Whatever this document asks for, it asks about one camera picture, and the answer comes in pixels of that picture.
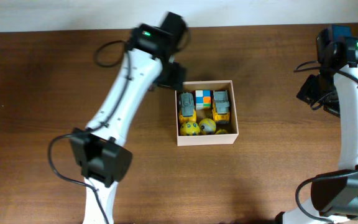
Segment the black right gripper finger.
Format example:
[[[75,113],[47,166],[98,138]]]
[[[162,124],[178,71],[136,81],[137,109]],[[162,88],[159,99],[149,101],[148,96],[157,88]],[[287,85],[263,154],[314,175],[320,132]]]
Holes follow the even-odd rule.
[[[302,87],[300,88],[299,92],[297,93],[296,97],[305,102],[308,105],[312,105],[316,103],[319,99],[319,78],[316,75],[310,75]]]
[[[325,101],[323,103],[323,110],[325,110],[325,112],[331,114],[331,115],[334,115],[338,118],[341,117],[341,114],[340,114],[340,106],[339,106],[339,101],[336,100],[336,101]]]

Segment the yellow toy truck grey cab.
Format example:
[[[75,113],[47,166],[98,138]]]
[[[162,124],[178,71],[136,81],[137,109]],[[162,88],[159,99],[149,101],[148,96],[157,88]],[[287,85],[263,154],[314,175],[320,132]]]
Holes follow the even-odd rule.
[[[189,92],[185,92],[178,97],[178,119],[180,124],[187,121],[196,122],[196,110],[193,95]]]

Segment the multicoloured puzzle cube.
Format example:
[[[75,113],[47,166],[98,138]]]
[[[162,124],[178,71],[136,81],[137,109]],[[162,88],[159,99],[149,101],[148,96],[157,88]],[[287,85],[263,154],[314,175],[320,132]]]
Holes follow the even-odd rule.
[[[196,90],[195,91],[196,109],[206,110],[211,107],[211,91],[210,90]]]

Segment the yellow ball blue letters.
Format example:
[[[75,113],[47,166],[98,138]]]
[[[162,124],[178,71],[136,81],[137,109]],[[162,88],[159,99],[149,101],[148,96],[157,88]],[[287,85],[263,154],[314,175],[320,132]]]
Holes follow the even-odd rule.
[[[200,132],[200,127],[194,121],[186,121],[180,126],[181,136],[197,136]]]

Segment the yellow toy dump truck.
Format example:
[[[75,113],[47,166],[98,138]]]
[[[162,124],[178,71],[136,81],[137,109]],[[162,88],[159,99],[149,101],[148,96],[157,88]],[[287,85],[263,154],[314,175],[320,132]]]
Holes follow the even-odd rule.
[[[228,124],[230,122],[230,103],[227,90],[213,91],[212,116],[216,124]]]

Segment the yellow minion ball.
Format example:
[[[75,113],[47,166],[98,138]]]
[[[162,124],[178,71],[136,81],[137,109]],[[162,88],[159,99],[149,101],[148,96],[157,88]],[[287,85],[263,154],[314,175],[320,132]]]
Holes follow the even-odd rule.
[[[212,135],[216,131],[216,123],[210,119],[205,118],[199,122],[200,133],[203,135]]]

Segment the yellow wooden rattle drum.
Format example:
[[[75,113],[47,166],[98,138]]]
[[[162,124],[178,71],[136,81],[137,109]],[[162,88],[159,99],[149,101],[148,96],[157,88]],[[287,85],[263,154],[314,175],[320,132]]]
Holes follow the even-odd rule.
[[[225,129],[218,129],[215,134],[229,134],[229,132]]]

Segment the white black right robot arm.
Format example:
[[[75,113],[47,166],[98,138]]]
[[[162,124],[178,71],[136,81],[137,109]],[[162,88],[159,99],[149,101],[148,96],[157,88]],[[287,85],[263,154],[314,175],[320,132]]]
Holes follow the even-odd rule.
[[[297,98],[340,119],[338,170],[303,181],[295,191],[296,209],[279,213],[279,224],[358,220],[358,37],[348,26],[330,25],[318,34],[316,48],[318,59],[295,69],[319,72],[306,79]]]

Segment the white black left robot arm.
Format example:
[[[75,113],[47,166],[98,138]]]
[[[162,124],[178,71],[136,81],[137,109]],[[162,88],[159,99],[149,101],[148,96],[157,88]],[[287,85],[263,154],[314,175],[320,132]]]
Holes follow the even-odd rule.
[[[183,88],[186,70],[174,56],[187,34],[182,16],[172,12],[158,27],[134,28],[105,101],[85,129],[73,130],[69,142],[86,187],[84,223],[113,223],[117,185],[132,161],[124,147],[130,125],[149,88]]]

